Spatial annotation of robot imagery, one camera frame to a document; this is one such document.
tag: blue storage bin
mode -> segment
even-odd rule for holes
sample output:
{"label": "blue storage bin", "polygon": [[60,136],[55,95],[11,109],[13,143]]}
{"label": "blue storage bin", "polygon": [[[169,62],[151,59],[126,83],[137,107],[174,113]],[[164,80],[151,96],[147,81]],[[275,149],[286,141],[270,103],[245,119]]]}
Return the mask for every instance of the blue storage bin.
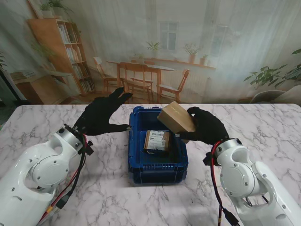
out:
{"label": "blue storage bin", "polygon": [[171,151],[166,156],[145,153],[147,130],[170,131],[157,116],[161,109],[135,107],[130,114],[128,172],[136,184],[174,184],[186,178],[188,157],[186,145],[171,132]]}

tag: potted plant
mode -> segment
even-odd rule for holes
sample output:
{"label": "potted plant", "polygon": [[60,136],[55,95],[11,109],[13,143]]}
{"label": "potted plant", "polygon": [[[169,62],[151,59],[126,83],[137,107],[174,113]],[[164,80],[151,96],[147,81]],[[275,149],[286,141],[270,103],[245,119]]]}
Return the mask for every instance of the potted plant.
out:
{"label": "potted plant", "polygon": [[42,10],[42,14],[44,18],[53,18],[52,12],[50,11],[50,4],[44,3],[40,5],[40,10]]}
{"label": "potted plant", "polygon": [[205,65],[207,57],[208,57],[208,55],[204,54],[203,58],[199,59],[199,64],[200,65]]}
{"label": "potted plant", "polygon": [[[287,65],[283,65],[276,69],[269,68],[268,66],[266,66],[266,67],[261,68],[260,72],[250,72],[250,74],[252,74],[252,75],[246,77],[244,81],[253,79],[250,82],[250,85],[254,87],[254,90],[249,92],[247,97],[250,97],[253,94],[255,94],[257,89],[261,86],[264,86],[267,82],[269,83],[268,86],[270,86],[270,85],[274,84],[276,81],[278,81],[281,78],[281,76],[279,75],[281,73],[281,71],[279,71],[279,70],[284,68],[285,66],[287,66]],[[284,81],[276,83],[275,88],[280,86],[283,82]]]}
{"label": "potted plant", "polygon": [[63,3],[63,0],[49,0],[49,5],[52,7],[55,15],[61,16],[62,19],[67,19],[68,11],[71,11],[68,7],[66,7]]}
{"label": "potted plant", "polygon": [[[294,51],[292,54],[298,53],[301,53],[301,49]],[[296,85],[299,85],[299,82],[301,82],[301,62],[297,66],[295,66],[294,69],[286,73],[283,79],[284,80],[282,82],[285,82],[286,80],[294,80],[295,82],[298,82]]]}
{"label": "potted plant", "polygon": [[159,47],[160,42],[152,43],[146,42],[149,46],[147,47],[148,50],[151,50],[151,58],[157,58],[158,50],[161,49]]}
{"label": "potted plant", "polygon": [[144,64],[144,55],[142,53],[135,53],[134,60],[136,60],[139,64]]}
{"label": "potted plant", "polygon": [[2,54],[2,52],[0,52],[0,67],[3,69],[3,66],[6,66],[7,67],[7,65],[6,64],[4,64],[4,56],[3,56],[3,54]]}
{"label": "potted plant", "polygon": [[185,51],[189,54],[189,63],[194,63],[196,54],[202,49],[201,47],[196,46],[194,43],[186,43],[184,46]]}
{"label": "potted plant", "polygon": [[37,53],[41,56],[41,60],[42,60],[42,62],[44,62],[43,67],[46,69],[49,69],[51,71],[55,71],[54,65],[49,61],[49,57],[56,55],[55,52],[53,52],[48,47],[46,47],[44,45],[40,45],[39,43],[34,42],[34,41],[31,43],[31,47],[32,47],[32,49],[37,51]]}

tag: brown package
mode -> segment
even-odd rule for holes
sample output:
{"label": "brown package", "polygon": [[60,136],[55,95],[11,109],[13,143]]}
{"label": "brown package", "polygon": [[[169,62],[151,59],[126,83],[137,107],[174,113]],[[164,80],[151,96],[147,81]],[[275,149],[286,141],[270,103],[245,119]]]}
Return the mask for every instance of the brown package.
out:
{"label": "brown package", "polygon": [[158,149],[148,149],[148,144],[150,140],[150,133],[152,130],[146,131],[146,137],[144,142],[144,150],[148,153],[160,153],[160,152],[168,152],[169,151],[169,143],[170,143],[170,133],[168,131],[164,131],[163,139],[165,140],[164,151]]}
{"label": "brown package", "polygon": [[175,134],[195,131],[191,115],[175,101],[162,109],[158,120]]}

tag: printed backdrop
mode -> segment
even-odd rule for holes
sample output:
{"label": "printed backdrop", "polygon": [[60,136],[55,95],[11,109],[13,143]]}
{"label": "printed backdrop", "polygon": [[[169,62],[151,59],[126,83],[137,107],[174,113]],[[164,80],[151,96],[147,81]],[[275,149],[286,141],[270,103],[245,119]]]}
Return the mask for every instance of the printed backdrop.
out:
{"label": "printed backdrop", "polygon": [[32,104],[301,104],[300,0],[0,0],[0,68]]}

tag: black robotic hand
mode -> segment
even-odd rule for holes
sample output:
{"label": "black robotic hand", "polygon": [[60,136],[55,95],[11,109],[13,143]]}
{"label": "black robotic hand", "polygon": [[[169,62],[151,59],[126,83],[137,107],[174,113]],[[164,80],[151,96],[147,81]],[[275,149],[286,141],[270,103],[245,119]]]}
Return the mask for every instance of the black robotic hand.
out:
{"label": "black robotic hand", "polygon": [[95,98],[85,108],[73,128],[89,136],[126,131],[129,127],[127,124],[109,124],[112,114],[132,96],[131,93],[125,93],[119,97],[123,91],[124,88],[120,87],[108,97]]}
{"label": "black robotic hand", "polygon": [[208,145],[214,145],[222,139],[228,139],[229,135],[224,124],[208,111],[198,107],[191,107],[187,110],[193,115],[195,132],[180,132],[180,138],[186,140],[200,140]]}

